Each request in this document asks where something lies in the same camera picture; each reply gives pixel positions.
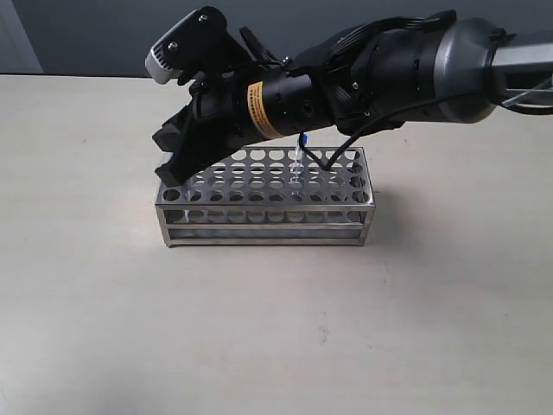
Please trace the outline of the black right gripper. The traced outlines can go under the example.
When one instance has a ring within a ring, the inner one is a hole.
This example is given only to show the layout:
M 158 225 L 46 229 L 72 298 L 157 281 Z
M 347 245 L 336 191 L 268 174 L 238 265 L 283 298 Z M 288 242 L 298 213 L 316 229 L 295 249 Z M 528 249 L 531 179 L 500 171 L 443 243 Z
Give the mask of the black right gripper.
M 152 139 L 167 162 L 155 169 L 168 187 L 178 187 L 235 150 L 334 124 L 334 109 L 323 84 L 329 41 L 301 52 L 289 63 L 254 52 L 224 29 L 203 29 L 191 42 L 188 71 L 202 73 L 192 97 L 164 122 Z

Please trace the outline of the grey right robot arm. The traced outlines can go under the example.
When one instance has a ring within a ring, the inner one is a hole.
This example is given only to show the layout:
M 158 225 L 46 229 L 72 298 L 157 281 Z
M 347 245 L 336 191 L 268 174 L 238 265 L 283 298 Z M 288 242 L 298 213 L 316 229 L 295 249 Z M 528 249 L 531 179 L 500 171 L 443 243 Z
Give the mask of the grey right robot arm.
M 221 11 L 181 19 L 150 49 L 150 77 L 188 85 L 190 102 L 154 134 L 170 187 L 247 145 L 329 126 L 349 143 L 408 122 L 474 124 L 494 109 L 552 113 L 552 34 L 510 34 L 454 10 L 345 29 L 282 60 Z

